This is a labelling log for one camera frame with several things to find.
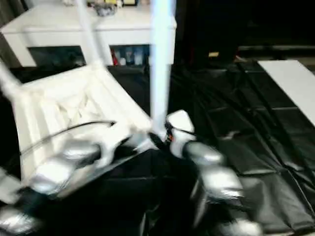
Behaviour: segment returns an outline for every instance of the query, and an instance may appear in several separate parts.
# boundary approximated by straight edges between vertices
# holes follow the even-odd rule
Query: bottle
[[[142,65],[143,64],[143,48],[138,46],[134,52],[134,64]]]
[[[126,47],[126,63],[127,65],[134,64],[132,47]]]

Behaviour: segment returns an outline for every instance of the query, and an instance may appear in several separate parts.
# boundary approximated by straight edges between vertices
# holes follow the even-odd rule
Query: white panel
[[[315,125],[315,76],[297,60],[259,61],[266,72]]]

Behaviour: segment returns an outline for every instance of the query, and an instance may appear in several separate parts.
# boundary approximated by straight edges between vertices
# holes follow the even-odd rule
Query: white shelf
[[[106,17],[98,17],[91,8],[87,10],[106,65],[113,64],[111,45],[151,43],[149,6],[123,7],[115,15]],[[177,25],[174,16],[168,22],[171,35],[168,63],[172,64]],[[22,66],[36,66],[28,47],[80,46],[85,61],[92,61],[75,6],[67,7],[60,2],[37,5],[2,27],[1,32]]]
[[[151,13],[149,6],[123,7],[115,15],[98,17],[96,12],[88,9],[88,14],[95,30],[147,30],[151,28]],[[169,20],[169,26],[176,28],[174,17]],[[48,31],[82,31],[77,8],[64,6],[61,3],[43,3],[30,9],[15,20],[2,27],[3,34],[19,32]]]

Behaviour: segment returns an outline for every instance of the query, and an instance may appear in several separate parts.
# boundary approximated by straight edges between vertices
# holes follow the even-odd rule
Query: black plastic sheet
[[[129,67],[110,71],[149,113],[148,74]],[[34,71],[15,73],[29,81]],[[35,76],[49,73],[36,70]],[[314,230],[315,129],[257,64],[198,71],[174,67],[169,113],[179,109],[188,112],[205,142],[226,155],[244,186],[251,219],[265,233]],[[194,182],[189,163],[149,150],[52,204],[41,233],[187,235]],[[209,229],[213,224],[206,222]],[[208,235],[206,228],[199,233]]]

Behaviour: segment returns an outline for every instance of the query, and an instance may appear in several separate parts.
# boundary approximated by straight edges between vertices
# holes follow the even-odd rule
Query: black cable
[[[109,120],[100,120],[100,121],[91,121],[91,122],[86,122],[86,123],[83,123],[83,124],[78,124],[78,125],[74,125],[74,126],[71,126],[71,127],[68,127],[67,129],[64,129],[64,130],[61,130],[57,133],[54,133],[54,134],[51,134],[51,135],[48,135],[47,137],[39,140],[38,142],[36,142],[35,144],[31,145],[29,148],[27,148],[26,150],[24,150],[23,152],[20,153],[19,156],[17,157],[12,157],[10,158],[10,160],[7,162],[6,164],[6,168],[4,168],[4,175],[3,177],[0,178],[0,184],[4,181],[4,179],[9,175],[8,173],[10,172],[9,169],[13,169],[14,167],[16,167],[17,165],[20,165],[19,162],[15,162],[14,164],[11,164],[11,162],[13,160],[15,160],[15,158],[19,158],[20,156],[23,156],[25,155],[27,152],[29,152],[30,150],[34,149],[35,147],[43,144],[44,142],[52,139],[53,137],[59,135],[59,134],[62,134],[62,133],[65,133],[69,130],[72,130],[72,129],[75,129],[75,128],[79,128],[79,127],[82,127],[82,126],[85,126],[85,125],[91,125],[91,124],[110,124],[111,126],[114,125],[116,122],[115,121],[109,121]]]

